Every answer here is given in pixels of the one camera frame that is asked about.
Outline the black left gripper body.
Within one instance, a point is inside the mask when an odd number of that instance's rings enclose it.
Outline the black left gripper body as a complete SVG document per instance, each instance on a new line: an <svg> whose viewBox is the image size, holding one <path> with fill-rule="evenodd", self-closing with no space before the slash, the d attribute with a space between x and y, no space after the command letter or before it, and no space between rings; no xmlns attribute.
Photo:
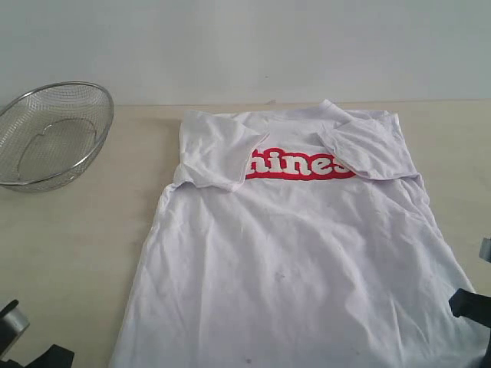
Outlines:
<svg viewBox="0 0 491 368"><path fill-rule="evenodd" d="M1 360L1 368L71 368L73 360L73 351L53 344L42 355L25 366L14 360Z"/></svg>

